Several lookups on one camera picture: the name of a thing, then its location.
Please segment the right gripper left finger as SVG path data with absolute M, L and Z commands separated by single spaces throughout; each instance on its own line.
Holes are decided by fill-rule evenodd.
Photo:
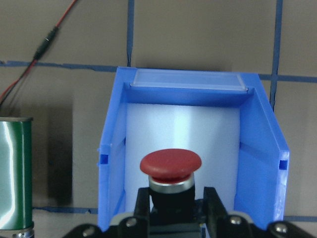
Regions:
M 136 218 L 134 235 L 148 238 L 150 233 L 150 193 L 148 187 L 138 189 L 133 217 Z

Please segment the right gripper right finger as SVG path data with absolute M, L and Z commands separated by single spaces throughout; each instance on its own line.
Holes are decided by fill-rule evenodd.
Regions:
M 211 238 L 219 238 L 219 225 L 228 215 L 216 189 L 214 187 L 204 187 L 203 197 L 204 213 L 206 215 L 205 225 Z

